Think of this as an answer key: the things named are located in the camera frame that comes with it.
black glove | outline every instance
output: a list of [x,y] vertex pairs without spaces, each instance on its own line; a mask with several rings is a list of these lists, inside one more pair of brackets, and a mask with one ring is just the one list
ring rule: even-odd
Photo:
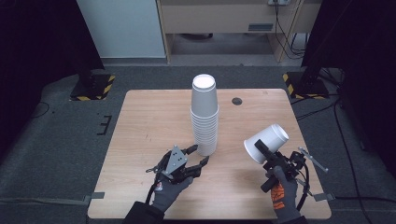
[[296,209],[295,202],[297,196],[297,181],[288,181],[282,168],[279,166],[269,171],[269,173],[272,172],[279,180],[279,183],[271,189],[271,199],[273,201],[278,223],[284,223],[300,217],[301,214]]
[[155,196],[152,206],[165,212],[176,200],[178,194],[192,183],[193,177],[190,176],[179,184],[171,184],[166,176],[161,175],[154,190]]

gray floor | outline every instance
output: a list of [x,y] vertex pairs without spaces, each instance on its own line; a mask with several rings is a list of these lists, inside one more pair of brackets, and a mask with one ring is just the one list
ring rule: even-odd
[[[114,74],[116,79],[105,100],[69,101],[77,76],[48,85],[43,90],[43,103],[37,106],[32,116],[34,118],[26,125],[19,141],[0,167],[0,198],[81,201],[84,196],[91,195],[128,90],[189,89],[193,77],[201,73],[214,76],[219,89],[285,90],[282,75],[302,70],[299,67],[301,60],[275,62],[262,35],[214,35],[211,40],[201,41],[179,36],[176,41],[178,44],[169,64],[107,64],[107,72]],[[336,69],[332,72],[340,78]],[[336,93],[332,83],[325,83],[330,93]],[[348,150],[361,195],[396,200],[396,180],[385,170],[375,152],[361,150],[360,139],[339,105],[301,119],[303,115],[329,106],[337,99],[336,95],[325,100],[299,102],[290,99],[311,154],[330,169],[328,174],[317,169],[324,190],[336,197],[357,195]],[[105,116],[112,116],[112,120],[107,133],[98,135],[104,129],[101,123],[106,122]],[[337,126],[337,119],[343,135]],[[332,217],[310,220],[310,223],[369,223],[357,200],[334,200],[329,204]],[[396,220],[395,203],[365,200],[363,205],[372,223],[394,223]],[[121,223],[119,219],[86,218],[87,209],[86,205],[0,203],[0,223]],[[264,221],[206,223],[257,224]]]

wooden table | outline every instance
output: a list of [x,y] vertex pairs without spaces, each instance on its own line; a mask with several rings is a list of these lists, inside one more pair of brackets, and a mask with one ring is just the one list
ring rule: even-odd
[[[234,97],[243,103],[234,105]],[[290,137],[280,149],[282,154],[289,156],[297,147],[306,148],[288,96],[283,90],[218,90],[218,99],[217,150],[202,175],[166,211],[165,218],[276,218],[269,193],[260,189],[266,180],[265,170],[249,157],[244,140],[278,123]],[[146,200],[154,179],[154,173],[147,174],[146,170],[156,165],[173,145],[186,148],[194,143],[190,105],[191,90],[128,91],[95,188],[105,197],[92,199],[90,218],[124,218],[134,201]],[[191,154],[187,167],[202,158]],[[307,165],[311,191],[321,193],[312,162]],[[299,186],[297,200],[301,194]],[[326,201],[315,202],[308,197],[302,214],[324,219],[331,216],[331,210]]]

black sleeve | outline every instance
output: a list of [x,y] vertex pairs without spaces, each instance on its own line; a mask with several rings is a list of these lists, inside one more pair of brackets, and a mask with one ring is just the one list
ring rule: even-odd
[[141,202],[134,202],[123,224],[160,224],[165,213],[160,209]]
[[294,220],[284,222],[282,224],[308,224],[308,221],[306,220],[306,218],[304,216],[302,216],[302,217],[297,217]]

power outlet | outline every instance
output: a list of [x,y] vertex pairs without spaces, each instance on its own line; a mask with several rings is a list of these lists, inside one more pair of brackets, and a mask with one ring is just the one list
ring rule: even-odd
[[279,5],[279,6],[287,6],[290,4],[290,0],[268,0],[269,6]]

